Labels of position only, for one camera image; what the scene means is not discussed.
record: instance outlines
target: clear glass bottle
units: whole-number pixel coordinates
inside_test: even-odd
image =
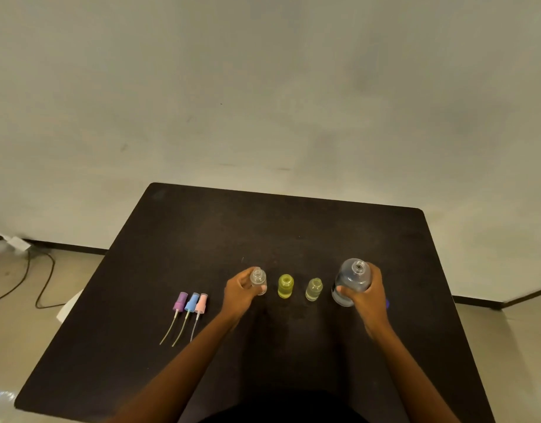
[[[323,289],[323,283],[319,277],[314,277],[308,283],[306,288],[306,298],[310,301],[317,300],[317,297],[320,296],[321,290]]]
[[[267,284],[267,274],[265,273],[265,270],[261,269],[260,267],[255,267],[253,271],[251,272],[251,284],[253,286],[257,285],[266,285]],[[264,290],[259,295],[263,295],[267,290]]]
[[[282,275],[278,278],[278,296],[281,298],[288,298],[292,295],[292,288],[294,287],[294,277],[290,275]]]
[[[363,292],[370,286],[370,267],[366,262],[359,258],[350,258],[346,260],[339,269],[339,273],[335,278],[335,283],[331,290],[331,295],[338,305],[351,307],[355,304],[349,297],[341,295],[337,292],[339,285],[346,286],[357,292]]]

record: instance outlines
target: floor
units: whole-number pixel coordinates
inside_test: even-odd
[[[101,256],[53,251],[55,273],[43,305],[65,302],[83,289]],[[21,278],[26,262],[0,255],[0,295]],[[14,398],[59,328],[58,308],[37,310],[48,258],[32,261],[26,281],[0,300],[0,423],[67,421],[15,410]],[[498,423],[541,422],[541,297],[502,312],[457,305]]]

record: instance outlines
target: table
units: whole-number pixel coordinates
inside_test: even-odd
[[[190,320],[180,344],[159,346],[179,292],[209,295],[199,332],[227,279],[260,266],[267,293],[225,340],[181,421],[289,387],[337,394],[372,423],[406,422],[355,309],[331,298],[351,257],[382,269],[396,333],[458,417],[493,422],[421,210],[160,183],[139,200],[15,406],[88,422],[111,416],[186,345]],[[286,300],[277,294],[283,273],[295,279]],[[304,297],[312,277],[324,283],[313,303]]]

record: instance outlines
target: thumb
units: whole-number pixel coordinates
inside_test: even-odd
[[[349,297],[352,300],[355,299],[358,293],[357,291],[353,291],[351,288],[347,288],[346,286],[338,286],[336,289],[339,294]]]
[[[267,285],[252,286],[251,288],[248,289],[252,297],[258,296],[259,294],[262,294],[266,290],[267,290]]]

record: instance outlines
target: wall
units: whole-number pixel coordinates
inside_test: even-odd
[[[0,229],[107,248],[153,181],[424,210],[541,288],[541,0],[0,0]]]

